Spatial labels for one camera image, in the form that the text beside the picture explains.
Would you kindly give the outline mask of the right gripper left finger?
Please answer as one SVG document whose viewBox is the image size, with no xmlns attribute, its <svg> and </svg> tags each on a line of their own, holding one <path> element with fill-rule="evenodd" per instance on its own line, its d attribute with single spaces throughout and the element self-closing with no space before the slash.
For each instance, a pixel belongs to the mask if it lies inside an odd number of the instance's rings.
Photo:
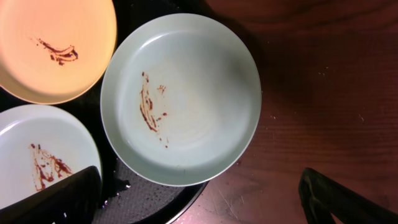
<svg viewBox="0 0 398 224">
<path fill-rule="evenodd" d="M 89 166 L 1 209 L 1 223 L 91 223 L 100 195 L 100 173 Z"/>
</svg>

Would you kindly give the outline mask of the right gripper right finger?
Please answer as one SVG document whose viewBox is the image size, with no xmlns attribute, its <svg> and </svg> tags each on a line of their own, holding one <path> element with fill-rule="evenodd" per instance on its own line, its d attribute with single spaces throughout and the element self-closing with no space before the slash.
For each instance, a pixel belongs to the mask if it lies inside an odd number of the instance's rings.
<svg viewBox="0 0 398 224">
<path fill-rule="evenodd" d="M 298 187 L 309 224 L 397 223 L 397 214 L 331 180 L 314 169 L 304 169 Z"/>
</svg>

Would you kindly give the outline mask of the light blue plate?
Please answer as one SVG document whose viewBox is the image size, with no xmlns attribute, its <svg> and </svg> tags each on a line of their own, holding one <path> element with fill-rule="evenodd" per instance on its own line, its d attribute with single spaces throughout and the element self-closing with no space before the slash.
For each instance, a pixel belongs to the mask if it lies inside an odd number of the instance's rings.
<svg viewBox="0 0 398 224">
<path fill-rule="evenodd" d="M 70 113 L 47 105 L 1 112 L 1 208 L 89 166 L 102 169 L 98 149 Z"/>
</svg>

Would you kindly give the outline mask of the pale green plate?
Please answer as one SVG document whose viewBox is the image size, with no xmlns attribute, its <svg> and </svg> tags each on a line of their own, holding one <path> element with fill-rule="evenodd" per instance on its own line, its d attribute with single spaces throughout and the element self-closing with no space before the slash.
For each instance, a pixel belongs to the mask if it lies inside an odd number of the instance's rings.
<svg viewBox="0 0 398 224">
<path fill-rule="evenodd" d="M 132 31 L 101 87 L 111 147 L 137 175 L 185 187 L 211 180 L 248 147 L 261 113 L 259 72 L 222 23 L 170 14 Z"/>
</svg>

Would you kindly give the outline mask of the yellow plate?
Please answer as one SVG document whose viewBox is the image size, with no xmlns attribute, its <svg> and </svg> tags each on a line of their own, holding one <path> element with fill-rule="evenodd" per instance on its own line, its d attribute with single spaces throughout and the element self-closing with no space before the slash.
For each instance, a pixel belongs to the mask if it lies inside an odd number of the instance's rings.
<svg viewBox="0 0 398 224">
<path fill-rule="evenodd" d="M 78 98 L 116 48 L 111 0 L 1 0 L 1 88 L 30 103 Z"/>
</svg>

